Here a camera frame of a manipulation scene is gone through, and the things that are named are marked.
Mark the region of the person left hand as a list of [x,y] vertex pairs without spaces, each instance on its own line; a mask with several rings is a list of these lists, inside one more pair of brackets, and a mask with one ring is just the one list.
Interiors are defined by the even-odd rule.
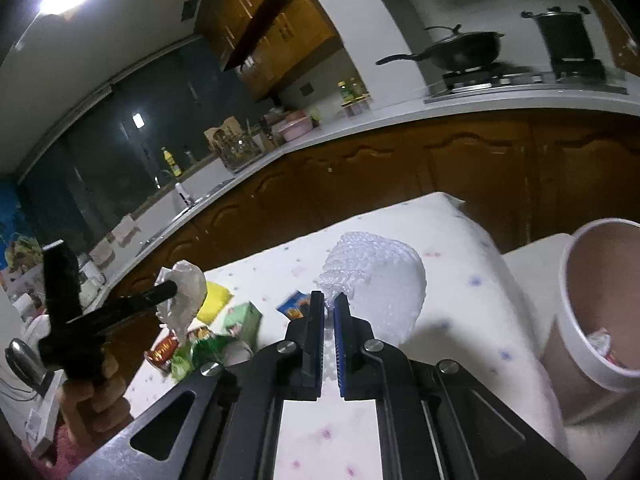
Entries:
[[125,378],[109,353],[104,354],[102,374],[104,383],[99,387],[91,382],[66,380],[58,388],[58,405],[67,434],[86,451],[97,450],[134,420],[124,397]]

